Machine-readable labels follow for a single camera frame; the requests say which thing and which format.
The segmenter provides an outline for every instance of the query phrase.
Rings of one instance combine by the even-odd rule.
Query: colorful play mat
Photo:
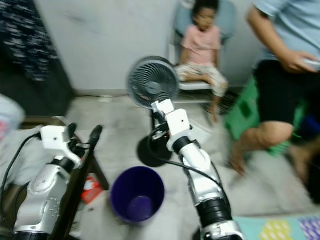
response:
[[[247,240],[320,240],[318,215],[285,218],[235,217]]]

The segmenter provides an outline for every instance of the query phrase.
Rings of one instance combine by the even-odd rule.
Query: green stool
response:
[[[239,140],[241,135],[249,128],[258,127],[260,124],[260,117],[258,112],[258,97],[259,93],[256,87],[256,81],[252,78],[242,92],[241,96],[237,100],[232,111],[226,116],[225,126],[229,129],[232,137],[235,140]],[[296,112],[294,118],[294,131],[296,132],[299,128],[300,123],[303,121],[307,105],[302,102]],[[282,154],[288,146],[290,141],[285,141],[277,146],[273,146],[268,149],[272,156]]]

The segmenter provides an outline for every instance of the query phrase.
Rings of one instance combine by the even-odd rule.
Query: fan stand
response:
[[[150,111],[150,117],[151,117],[151,127],[152,127],[152,130],[154,130],[156,128],[156,120],[152,110]],[[138,144],[138,148],[137,148],[138,158],[144,165],[147,165],[148,167],[151,167],[151,168],[161,167],[166,163],[163,161],[160,161],[159,159],[154,157],[154,155],[158,156],[161,159],[169,161],[173,153],[167,149],[167,140],[164,137],[161,137],[151,142],[151,148],[154,153],[154,154],[151,154],[148,148],[148,137],[149,136],[146,136],[145,138],[143,138]]]

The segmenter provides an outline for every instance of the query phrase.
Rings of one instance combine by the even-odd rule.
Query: fan grille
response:
[[[144,58],[133,68],[128,89],[131,98],[144,108],[151,108],[155,101],[174,99],[179,93],[175,69],[165,59]]]

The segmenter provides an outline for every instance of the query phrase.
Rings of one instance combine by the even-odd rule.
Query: white wall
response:
[[[224,59],[231,85],[250,76],[258,43],[244,21],[251,0],[233,0],[239,21]],[[178,0],[37,0],[76,90],[126,88],[139,58],[165,56]]]

